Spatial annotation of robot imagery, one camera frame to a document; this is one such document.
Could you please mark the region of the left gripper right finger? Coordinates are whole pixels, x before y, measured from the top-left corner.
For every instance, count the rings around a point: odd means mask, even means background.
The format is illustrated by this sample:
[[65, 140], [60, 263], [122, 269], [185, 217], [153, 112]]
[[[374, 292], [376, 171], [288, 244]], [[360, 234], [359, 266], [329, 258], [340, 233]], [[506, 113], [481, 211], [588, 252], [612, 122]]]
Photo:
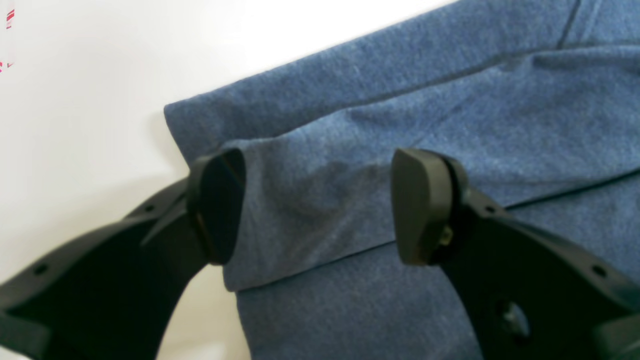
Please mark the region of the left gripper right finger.
[[486, 360], [637, 360], [639, 287], [589, 251], [510, 216], [455, 159], [391, 160], [398, 255], [438, 266]]

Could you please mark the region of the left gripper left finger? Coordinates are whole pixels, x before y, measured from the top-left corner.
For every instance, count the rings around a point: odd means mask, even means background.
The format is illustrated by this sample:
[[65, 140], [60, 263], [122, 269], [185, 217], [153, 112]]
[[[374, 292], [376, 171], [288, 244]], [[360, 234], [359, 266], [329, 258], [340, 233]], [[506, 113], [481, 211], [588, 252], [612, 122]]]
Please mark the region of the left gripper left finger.
[[120, 221], [1, 285], [1, 346], [31, 360], [154, 360], [189, 282], [229, 262], [246, 189], [242, 152], [203, 156]]

